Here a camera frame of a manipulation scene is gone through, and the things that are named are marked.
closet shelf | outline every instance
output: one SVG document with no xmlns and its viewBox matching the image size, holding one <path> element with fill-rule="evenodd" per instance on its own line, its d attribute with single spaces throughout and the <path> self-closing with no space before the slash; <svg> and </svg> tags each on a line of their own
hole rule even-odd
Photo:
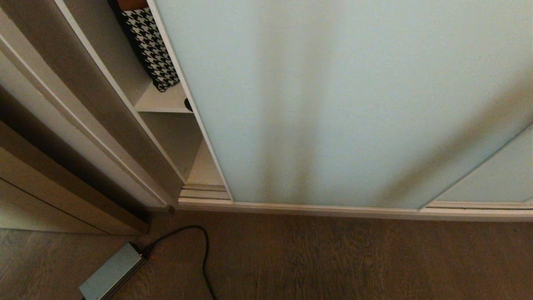
<svg viewBox="0 0 533 300">
<path fill-rule="evenodd" d="M 153 83 L 150 83 L 135 104 L 135 110 L 150 113 L 192 113 L 185 107 L 186 98 L 181 83 L 163 93 L 159 92 Z"/>
</svg>

wooden floor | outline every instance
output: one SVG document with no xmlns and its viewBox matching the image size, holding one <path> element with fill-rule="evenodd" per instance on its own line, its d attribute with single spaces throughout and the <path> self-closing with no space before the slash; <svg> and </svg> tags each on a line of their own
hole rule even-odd
<svg viewBox="0 0 533 300">
<path fill-rule="evenodd" d="M 0 299 L 81 299 L 127 240 L 199 224 L 219 299 L 533 299 L 533 224 L 178 211 L 142 237 L 0 231 Z M 182 232 L 114 299 L 209 299 L 204 240 Z"/>
</svg>

black cable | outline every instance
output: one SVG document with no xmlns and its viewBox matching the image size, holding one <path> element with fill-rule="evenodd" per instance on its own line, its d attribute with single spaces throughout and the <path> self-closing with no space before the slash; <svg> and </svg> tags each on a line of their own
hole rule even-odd
<svg viewBox="0 0 533 300">
<path fill-rule="evenodd" d="M 185 226 L 185 227 L 182 227 L 182 228 L 178 228 L 178 229 L 176 229 L 174 231 L 171 231 L 171 232 L 163 235 L 159 239 L 155 240 L 154 242 L 152 242 L 148 246 L 146 246 L 141 251 L 141 256 L 145 257 L 145 258 L 148 258 L 148 256 L 150 255 L 150 252 L 152 251 L 152 248 L 157 243 L 161 242 L 162 240 L 166 239 L 167 237 L 169 237 L 171 235 L 174 235 L 176 233 L 182 232 L 182 231 L 187 230 L 187 229 L 192 229 L 192 228 L 200 229 L 204 233 L 204 237 L 205 237 L 205 255 L 204 255 L 204 262 L 202 263 L 202 266 L 201 266 L 201 270 L 202 270 L 202 272 L 204 274 L 205 284 L 207 285 L 207 289 L 209 289 L 209 293 L 211 294 L 211 298 L 213 298 L 213 300 L 217 300 L 217 298 L 215 296 L 215 291 L 213 291 L 213 288 L 211 287 L 211 283 L 209 282 L 209 279 L 207 278 L 207 272 L 205 271 L 205 265 L 207 263 L 207 255 L 209 254 L 209 237 L 207 236 L 207 231 L 203 227 L 198 226 L 198 225 L 190 225 L 190 226 Z"/>
</svg>

frosted glass panel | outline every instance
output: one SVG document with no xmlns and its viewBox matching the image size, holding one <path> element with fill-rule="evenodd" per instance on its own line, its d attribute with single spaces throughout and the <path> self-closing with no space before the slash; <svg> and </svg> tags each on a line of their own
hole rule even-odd
<svg viewBox="0 0 533 300">
<path fill-rule="evenodd" d="M 157 6 L 236 201 L 418 208 L 531 121 L 531 1 Z"/>
</svg>

